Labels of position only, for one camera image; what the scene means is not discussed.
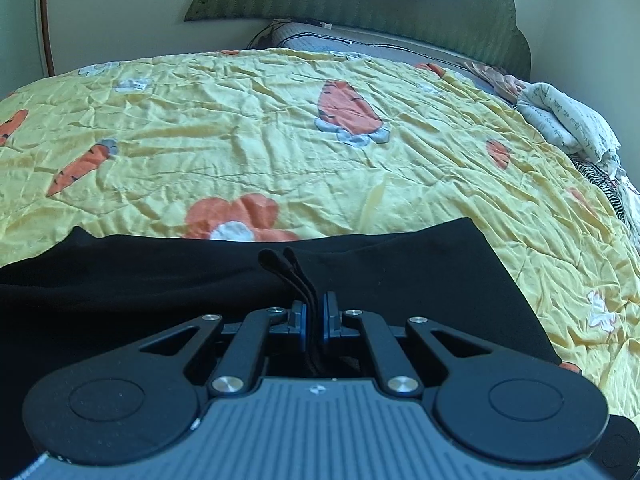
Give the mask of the white printed blanket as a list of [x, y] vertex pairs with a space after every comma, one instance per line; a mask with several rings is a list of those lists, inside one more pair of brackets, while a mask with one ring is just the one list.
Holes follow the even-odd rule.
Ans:
[[551, 84], [536, 82], [525, 88], [516, 109], [548, 143], [567, 155], [579, 155], [609, 176], [620, 167], [620, 140], [595, 110]]

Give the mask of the white floral wardrobe door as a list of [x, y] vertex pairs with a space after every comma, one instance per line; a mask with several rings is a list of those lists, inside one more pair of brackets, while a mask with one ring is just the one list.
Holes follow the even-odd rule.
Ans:
[[1, 95], [54, 73], [48, 0], [1, 0]]

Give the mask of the grey patterned pillow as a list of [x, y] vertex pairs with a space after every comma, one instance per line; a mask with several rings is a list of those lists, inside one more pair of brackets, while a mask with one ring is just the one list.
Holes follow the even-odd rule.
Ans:
[[434, 63], [469, 77], [474, 84], [489, 92], [492, 91], [492, 87], [484, 75], [503, 74], [503, 71], [498, 68], [493, 68], [487, 73], [483, 62], [425, 42], [369, 32], [364, 29], [329, 27], [328, 24], [321, 25], [316, 22], [273, 20], [258, 32], [248, 47], [285, 48], [308, 52], [346, 52], [410, 65]]

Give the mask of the green padded headboard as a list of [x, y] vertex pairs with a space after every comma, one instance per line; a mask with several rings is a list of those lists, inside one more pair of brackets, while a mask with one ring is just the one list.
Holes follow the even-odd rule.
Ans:
[[532, 55], [514, 0], [192, 0], [187, 21], [295, 18], [427, 42], [530, 75]]

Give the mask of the yellow carrot print bedsheet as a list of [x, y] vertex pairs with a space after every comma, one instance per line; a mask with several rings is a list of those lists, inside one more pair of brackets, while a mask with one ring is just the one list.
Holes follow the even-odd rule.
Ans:
[[1, 260], [93, 235], [297, 240], [468, 217], [562, 359], [639, 415], [639, 255], [604, 193], [450, 70], [353, 54], [107, 62], [1, 102]]

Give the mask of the black pants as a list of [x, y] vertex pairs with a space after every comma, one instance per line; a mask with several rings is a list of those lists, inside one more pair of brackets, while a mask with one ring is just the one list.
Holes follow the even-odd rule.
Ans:
[[[525, 297], [470, 219], [410, 233], [294, 240], [319, 294], [399, 325], [422, 315], [549, 362], [558, 355]], [[22, 423], [30, 387], [60, 367], [202, 314], [239, 321], [297, 292], [264, 269], [258, 242], [97, 238], [74, 229], [1, 271], [1, 474], [34, 459]]]

